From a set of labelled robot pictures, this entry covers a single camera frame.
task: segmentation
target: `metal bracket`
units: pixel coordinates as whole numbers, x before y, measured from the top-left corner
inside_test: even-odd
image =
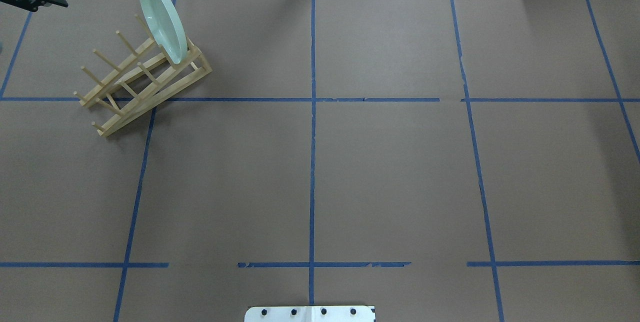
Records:
[[[374,306],[252,307],[244,322],[375,322]]]

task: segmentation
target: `oval plate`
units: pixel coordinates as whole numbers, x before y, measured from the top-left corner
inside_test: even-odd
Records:
[[[176,6],[171,0],[140,0],[146,25],[153,38],[162,45],[174,64],[187,56],[187,36]]]

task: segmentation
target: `white bracket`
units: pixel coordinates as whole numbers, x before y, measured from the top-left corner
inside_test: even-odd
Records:
[[[252,307],[244,322],[375,322],[374,306]]]

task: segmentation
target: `light green plate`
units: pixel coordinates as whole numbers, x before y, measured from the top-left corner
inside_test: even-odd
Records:
[[[176,7],[171,0],[140,0],[140,6],[153,38],[177,65],[187,56],[187,37]]]

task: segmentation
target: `plate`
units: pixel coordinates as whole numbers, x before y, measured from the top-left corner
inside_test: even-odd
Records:
[[[142,14],[153,38],[162,45],[174,64],[187,56],[187,36],[176,6],[171,0],[140,0]]]

